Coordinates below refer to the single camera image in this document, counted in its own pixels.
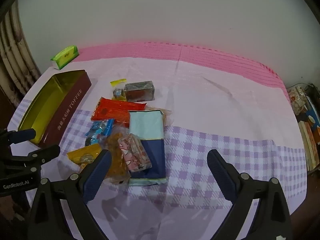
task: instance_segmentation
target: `metal bolt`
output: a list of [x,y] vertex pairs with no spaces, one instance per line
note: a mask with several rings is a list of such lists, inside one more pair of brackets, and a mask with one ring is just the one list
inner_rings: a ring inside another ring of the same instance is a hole
[[47,178],[41,179],[41,181],[40,181],[41,184],[46,184],[47,182],[48,182]]
[[79,178],[79,175],[76,174],[76,173],[74,173],[74,174],[72,174],[72,175],[70,176],[70,179],[71,179],[71,180],[76,180],[76,179],[78,179],[78,178]]
[[276,178],[272,178],[272,179],[271,179],[271,182],[272,182],[273,184],[278,184],[278,183],[279,183],[279,180],[276,179]]
[[241,173],[241,178],[242,179],[249,179],[249,174],[248,173]]

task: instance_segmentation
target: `table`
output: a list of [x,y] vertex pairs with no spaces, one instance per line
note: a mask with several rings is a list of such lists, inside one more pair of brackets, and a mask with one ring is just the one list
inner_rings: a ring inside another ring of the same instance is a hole
[[[103,182],[88,208],[110,239],[210,239],[227,215],[226,201],[206,165],[218,149],[239,172],[254,179],[279,179],[290,213],[306,195],[306,161],[300,131],[283,82],[265,65],[212,49],[182,44],[133,42],[79,50],[61,71],[85,69],[92,86],[73,115],[60,143],[58,158],[43,165],[42,177],[66,179],[79,167],[66,153],[84,146],[90,117],[99,98],[111,98],[110,81],[152,80],[155,100],[148,105],[173,111],[165,127],[168,183],[114,186]],[[39,89],[55,73],[49,68],[30,89],[12,117],[15,130]],[[12,146],[27,155],[30,142]],[[35,190],[27,192],[30,202]],[[63,201],[74,237],[79,232]],[[249,230],[252,203],[238,236]]]

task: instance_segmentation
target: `pink snack package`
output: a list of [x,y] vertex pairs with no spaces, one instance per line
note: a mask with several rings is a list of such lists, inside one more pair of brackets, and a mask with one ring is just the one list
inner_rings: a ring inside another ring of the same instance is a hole
[[152,167],[151,161],[138,136],[129,133],[118,140],[125,163],[130,172],[143,171]]

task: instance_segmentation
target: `cable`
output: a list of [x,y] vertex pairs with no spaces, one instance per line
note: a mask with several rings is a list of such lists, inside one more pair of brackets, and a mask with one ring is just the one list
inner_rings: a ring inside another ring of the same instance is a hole
[[297,84],[292,85],[291,87],[294,87],[294,86],[299,85],[299,84],[304,84],[304,85],[307,85],[307,86],[311,86],[310,84],[306,84],[306,83],[297,83]]

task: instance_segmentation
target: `pink tablecloth border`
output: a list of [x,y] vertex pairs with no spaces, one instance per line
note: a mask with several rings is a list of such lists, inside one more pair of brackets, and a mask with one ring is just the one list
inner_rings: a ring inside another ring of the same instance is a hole
[[238,74],[268,87],[281,88],[289,101],[288,93],[281,78],[271,68],[257,61],[214,49],[177,43],[149,41],[88,47],[79,49],[79,53],[80,55],[74,59],[74,62],[117,57],[140,57],[189,62]]

